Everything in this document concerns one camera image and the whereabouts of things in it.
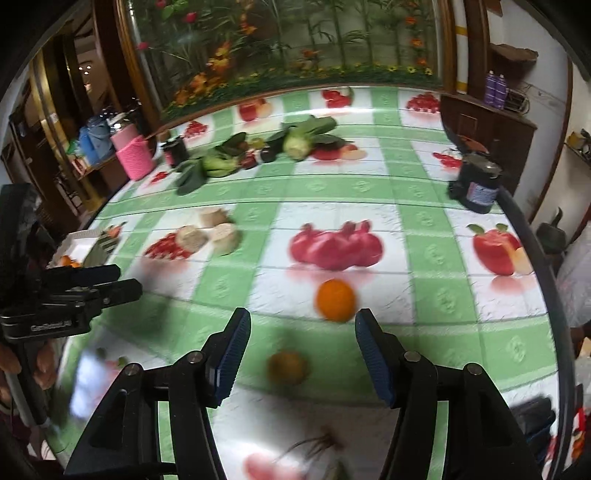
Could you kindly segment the person's left hand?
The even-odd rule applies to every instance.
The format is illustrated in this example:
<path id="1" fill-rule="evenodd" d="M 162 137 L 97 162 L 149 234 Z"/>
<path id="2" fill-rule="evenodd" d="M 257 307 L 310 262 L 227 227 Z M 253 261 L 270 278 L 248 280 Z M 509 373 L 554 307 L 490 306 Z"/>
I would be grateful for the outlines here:
<path id="1" fill-rule="evenodd" d="M 36 351 L 32 362 L 32 374 L 36 384 L 42 390 L 51 388 L 57 378 L 55 341 L 45 341 Z M 14 352 L 6 345 L 1 345 L 1 403 L 9 406 L 12 402 L 10 387 L 6 377 L 8 374 L 18 374 L 22 370 L 21 364 Z"/>

